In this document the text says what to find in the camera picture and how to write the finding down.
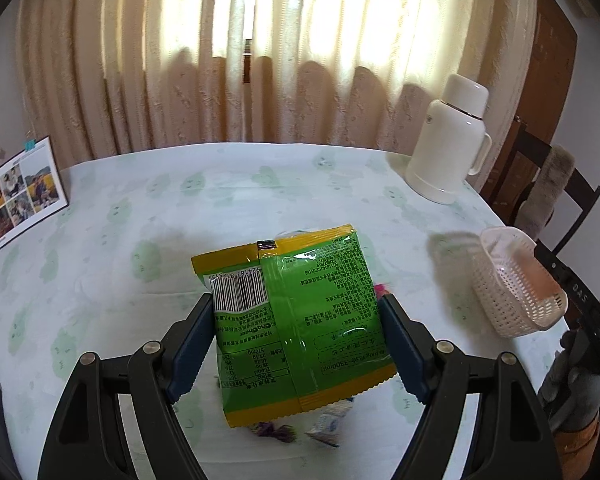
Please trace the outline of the brown wooden door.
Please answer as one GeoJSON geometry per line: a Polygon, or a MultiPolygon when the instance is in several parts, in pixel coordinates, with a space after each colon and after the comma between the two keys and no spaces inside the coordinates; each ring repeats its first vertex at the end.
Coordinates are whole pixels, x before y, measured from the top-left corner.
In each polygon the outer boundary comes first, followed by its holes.
{"type": "Polygon", "coordinates": [[[504,169],[506,159],[522,126],[546,143],[553,139],[570,86],[577,41],[576,31],[556,0],[538,0],[530,65],[516,115],[480,192],[502,220],[535,175],[535,166],[521,154],[509,170],[504,169]]]}

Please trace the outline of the white woven plastic basket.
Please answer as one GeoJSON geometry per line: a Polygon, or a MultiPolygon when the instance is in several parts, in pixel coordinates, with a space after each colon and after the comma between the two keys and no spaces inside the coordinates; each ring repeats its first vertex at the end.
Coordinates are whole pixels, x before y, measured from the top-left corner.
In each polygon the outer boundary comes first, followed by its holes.
{"type": "Polygon", "coordinates": [[[516,338],[552,328],[568,309],[565,291],[534,256],[535,241],[512,226],[479,235],[472,287],[494,330],[516,338]]]}

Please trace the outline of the green yellow snack bag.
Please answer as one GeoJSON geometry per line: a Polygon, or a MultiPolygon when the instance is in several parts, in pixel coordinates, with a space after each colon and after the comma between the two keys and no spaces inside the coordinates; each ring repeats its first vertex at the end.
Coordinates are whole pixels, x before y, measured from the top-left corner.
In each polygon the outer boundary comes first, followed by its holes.
{"type": "Polygon", "coordinates": [[[350,224],[192,259],[211,292],[227,425],[310,412],[396,374],[350,224]]]}

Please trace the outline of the dark wooden chair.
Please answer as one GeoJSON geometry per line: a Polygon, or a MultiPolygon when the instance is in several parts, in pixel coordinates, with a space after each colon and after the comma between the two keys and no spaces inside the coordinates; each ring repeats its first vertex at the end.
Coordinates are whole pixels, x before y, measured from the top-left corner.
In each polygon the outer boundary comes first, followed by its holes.
{"type": "Polygon", "coordinates": [[[566,150],[551,146],[534,136],[520,118],[516,118],[515,122],[519,126],[518,133],[491,196],[498,196],[518,155],[539,168],[535,180],[519,194],[508,224],[524,231],[535,241],[534,258],[567,294],[565,318],[569,325],[573,325],[586,310],[596,306],[597,298],[558,255],[588,218],[600,198],[600,187],[592,188],[580,171],[574,168],[574,159],[566,150]],[[580,214],[557,245],[548,248],[540,241],[540,233],[553,217],[558,198],[562,195],[571,198],[580,208],[580,214]]]}

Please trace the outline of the floral white tablecloth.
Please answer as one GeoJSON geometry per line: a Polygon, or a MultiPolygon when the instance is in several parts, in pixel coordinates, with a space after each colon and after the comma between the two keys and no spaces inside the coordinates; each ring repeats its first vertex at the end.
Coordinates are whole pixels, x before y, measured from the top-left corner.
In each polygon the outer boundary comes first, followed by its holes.
{"type": "Polygon", "coordinates": [[[498,217],[472,188],[450,206],[402,180],[406,158],[360,148],[202,144],[72,167],[68,206],[0,250],[0,385],[23,478],[87,351],[129,354],[185,318],[204,288],[190,260],[212,250],[350,224],[377,284],[436,338],[539,384],[564,324],[494,332],[471,284],[478,235],[498,217]]]}

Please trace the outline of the white thermos jug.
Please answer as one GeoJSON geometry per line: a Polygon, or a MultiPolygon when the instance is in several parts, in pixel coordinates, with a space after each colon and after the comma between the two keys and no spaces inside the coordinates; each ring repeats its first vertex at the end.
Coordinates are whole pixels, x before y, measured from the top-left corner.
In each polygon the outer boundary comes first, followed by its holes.
{"type": "Polygon", "coordinates": [[[405,181],[419,195],[438,204],[452,204],[465,179],[478,174],[492,139],[483,115],[489,90],[452,74],[440,99],[432,101],[405,181]]]}

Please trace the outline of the photo collage calendar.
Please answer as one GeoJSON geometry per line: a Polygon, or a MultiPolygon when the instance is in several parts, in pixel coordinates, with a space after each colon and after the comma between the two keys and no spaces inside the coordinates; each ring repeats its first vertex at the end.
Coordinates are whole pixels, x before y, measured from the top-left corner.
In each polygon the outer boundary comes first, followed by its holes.
{"type": "Polygon", "coordinates": [[[0,250],[68,205],[50,138],[34,141],[0,167],[0,250]]]}

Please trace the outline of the beige curtain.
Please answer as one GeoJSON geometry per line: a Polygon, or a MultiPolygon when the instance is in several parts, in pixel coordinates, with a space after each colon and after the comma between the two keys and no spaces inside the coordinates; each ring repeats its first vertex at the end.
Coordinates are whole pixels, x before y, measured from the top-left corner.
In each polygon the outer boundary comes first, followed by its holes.
{"type": "Polygon", "coordinates": [[[61,166],[167,146],[304,142],[414,150],[459,74],[500,148],[536,0],[21,0],[33,133],[61,166]]]}

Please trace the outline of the small white blue packet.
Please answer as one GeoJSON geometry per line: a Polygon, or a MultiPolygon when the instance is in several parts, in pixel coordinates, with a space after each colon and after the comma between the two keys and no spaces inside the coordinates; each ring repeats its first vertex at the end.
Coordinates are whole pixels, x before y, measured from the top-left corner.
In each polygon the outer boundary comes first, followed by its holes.
{"type": "Polygon", "coordinates": [[[326,406],[313,426],[304,433],[310,439],[332,448],[339,446],[340,426],[352,410],[353,398],[345,398],[326,406]]]}

